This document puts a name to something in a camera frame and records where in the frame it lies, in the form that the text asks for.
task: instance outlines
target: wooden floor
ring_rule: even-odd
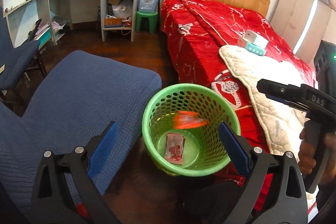
[[[76,50],[156,71],[162,78],[163,87],[176,84],[178,80],[166,38],[160,34],[139,33],[131,42],[129,35],[111,33],[106,42],[102,42],[100,32],[72,31],[62,37],[57,46],[47,46],[42,53],[47,71]],[[43,80],[39,72],[31,72],[29,76],[29,89],[23,81],[18,85],[27,102]],[[16,111],[22,114],[24,109]],[[123,224],[197,224],[200,221],[187,215],[182,203],[183,196],[199,184],[203,184],[202,180],[171,177],[157,169],[143,140],[139,139],[104,197]]]

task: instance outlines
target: finger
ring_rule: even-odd
[[[311,172],[313,172],[313,169],[305,167],[304,165],[302,165],[300,161],[299,161],[299,168],[303,175],[309,175],[311,174]]]
[[[328,160],[327,167],[321,178],[321,184],[331,182],[336,177],[336,152],[333,152]]]
[[[306,132],[305,132],[305,129],[302,129],[300,133],[300,140],[304,140],[305,138],[306,138]]]
[[[314,147],[311,144],[309,144],[309,143],[307,143],[306,141],[303,140],[301,142],[301,145],[300,145],[299,154],[313,157]]]
[[[336,134],[327,133],[324,138],[324,144],[331,150],[336,151]]]
[[[311,156],[306,156],[299,153],[299,159],[301,166],[303,167],[313,169],[316,166],[316,160],[314,160]]]

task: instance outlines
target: white quilted blanket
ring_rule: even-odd
[[[266,98],[256,87],[260,79],[285,85],[304,84],[295,66],[286,61],[279,63],[270,57],[255,55],[238,46],[223,46],[219,49],[219,54],[232,76],[238,78],[248,89],[270,152],[283,155],[286,151],[292,151],[298,160],[301,143],[299,135],[306,121],[305,113]],[[316,200],[317,191],[315,194],[307,193],[309,208]]]

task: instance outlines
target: pink snack packet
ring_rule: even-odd
[[[171,164],[183,163],[183,148],[185,139],[179,133],[168,133],[167,134],[167,146],[164,159]]]

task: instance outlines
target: red blanket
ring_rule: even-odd
[[[225,97],[238,116],[241,134],[252,146],[269,152],[264,132],[250,103],[243,84],[228,72],[218,51],[223,45],[236,45],[246,30],[259,33],[269,43],[267,56],[291,62],[309,85],[315,72],[296,57],[288,44],[277,35],[259,13],[235,8],[214,0],[166,0],[162,6],[163,31],[168,36],[168,49],[181,83],[212,87]],[[215,174],[218,181],[233,180],[239,185],[244,178],[233,165]],[[271,176],[267,176],[255,209],[261,210],[268,193]]]

